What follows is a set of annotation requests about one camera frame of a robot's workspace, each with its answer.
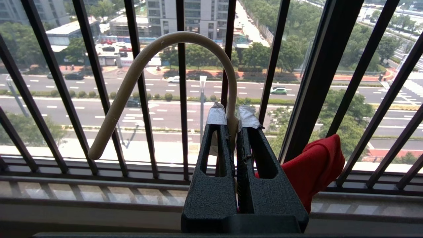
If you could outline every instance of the metal railing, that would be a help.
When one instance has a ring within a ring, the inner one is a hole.
[[[394,14],[399,0],[387,1],[381,15],[373,29],[370,39],[363,51],[363,55],[352,76],[351,82],[345,92],[342,102],[334,117],[327,136],[331,136],[338,130],[342,119],[353,99],[353,96],[361,82],[365,70],[368,67],[373,54],[386,30],[386,27]],[[129,35],[132,45],[132,54],[136,57],[140,53],[140,44],[137,31],[137,23],[133,0],[125,0],[126,16],[129,28]],[[75,12],[80,24],[88,58],[93,71],[96,86],[101,99],[104,113],[107,113],[110,107],[106,85],[104,83],[99,59],[96,53],[93,36],[87,18],[87,13],[83,0],[73,0]],[[272,80],[275,74],[279,50],[281,47],[282,36],[285,28],[285,22],[288,15],[290,0],[282,0],[277,18],[277,28],[272,43],[272,50],[267,68],[266,81],[264,84],[261,104],[259,110],[259,120],[263,123],[267,104],[269,101],[269,92],[272,86]],[[292,116],[288,124],[285,139],[282,144],[279,160],[281,163],[287,162],[299,155],[307,144],[319,113],[323,107],[326,95],[336,73],[336,69],[341,60],[343,51],[360,12],[363,0],[358,1],[337,1],[327,0],[323,9],[323,14],[319,23],[317,34],[314,38],[313,48],[310,58],[306,63],[305,73],[301,81],[298,98],[295,102]],[[145,124],[146,140],[150,155],[150,166],[142,165],[136,162],[125,162],[117,130],[112,135],[112,141],[118,158],[117,163],[101,163],[88,159],[87,138],[78,119],[75,107],[72,103],[65,81],[60,72],[59,65],[51,49],[47,35],[44,31],[42,21],[32,0],[22,0],[22,5],[28,16],[31,27],[38,40],[47,65],[58,87],[59,94],[65,106],[66,112],[77,135],[79,144],[84,152],[85,160],[74,159],[65,161],[54,139],[38,109],[33,96],[26,86],[21,73],[12,58],[2,36],[0,35],[0,56],[13,82],[15,83],[23,101],[40,129],[42,136],[52,153],[54,160],[42,158],[34,159],[28,152],[21,138],[13,128],[3,110],[0,109],[1,124],[11,138],[13,144],[17,147],[21,157],[12,155],[1,155],[0,157],[0,175],[3,176],[26,176],[42,178],[60,178],[60,179],[84,179],[98,181],[118,181],[118,182],[136,182],[136,183],[163,183],[163,184],[182,184],[190,183],[190,175],[193,168],[188,166],[188,135],[187,135],[187,85],[186,85],[186,65],[185,65],[185,44],[178,44],[179,55],[179,76],[180,76],[180,109],[181,109],[181,128],[182,128],[182,151],[183,163],[173,163],[179,167],[161,166],[156,162],[154,141],[152,134],[151,119],[148,109],[148,99],[146,92],[145,78],[143,74],[138,79],[137,87],[140,95],[141,110]],[[226,31],[225,52],[231,58],[233,30],[235,20],[236,0],[229,0],[228,4],[228,28]],[[185,30],[184,21],[184,2],[176,1],[177,30]],[[358,161],[361,153],[367,146],[367,143],[380,124],[388,108],[393,103],[396,95],[399,93],[410,72],[416,65],[423,53],[423,36],[416,41],[404,65],[399,70],[392,86],[388,90],[376,114],[371,119],[362,138],[357,144],[352,156],[348,160],[344,170],[336,182],[332,183],[327,191],[333,192],[354,192],[354,193],[376,193],[376,194],[398,194],[423,196],[423,176],[418,175],[418,171],[423,167],[423,156],[420,156],[407,173],[388,173],[385,172],[387,166],[393,161],[394,157],[411,134],[416,130],[423,119],[423,107],[421,106],[417,113],[410,120],[402,134],[396,140],[395,144],[389,150],[388,154],[380,163],[374,172],[364,172],[352,170]],[[221,103],[226,106],[228,98],[228,82],[226,72],[223,72]]]

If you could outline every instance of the green car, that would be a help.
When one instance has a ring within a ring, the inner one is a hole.
[[[286,95],[287,91],[284,86],[276,86],[270,89],[270,94],[283,94]]]

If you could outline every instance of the beige flexible hose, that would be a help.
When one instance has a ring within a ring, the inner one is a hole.
[[[163,35],[152,43],[147,45],[134,59],[132,65],[120,86],[116,98],[114,99],[110,110],[97,134],[93,145],[88,151],[88,157],[92,160],[98,160],[104,152],[106,145],[116,128],[116,124],[125,108],[126,102],[131,96],[131,92],[135,87],[141,73],[148,64],[148,62],[162,49],[177,43],[195,43],[209,49],[214,53],[223,65],[223,68],[228,75],[229,84],[229,98],[226,108],[226,117],[228,119],[228,128],[231,135],[231,148],[235,148],[235,135],[238,128],[238,119],[235,117],[235,102],[236,102],[236,78],[235,71],[232,67],[231,60],[219,45],[214,43],[211,39],[187,31],[178,31]]]

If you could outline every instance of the red cloth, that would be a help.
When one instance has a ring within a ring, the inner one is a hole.
[[[338,135],[307,144],[302,154],[282,169],[308,213],[313,195],[324,190],[342,172],[345,158]]]

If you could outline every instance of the white car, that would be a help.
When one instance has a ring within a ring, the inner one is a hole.
[[[168,77],[168,83],[179,83],[179,75],[175,77]]]

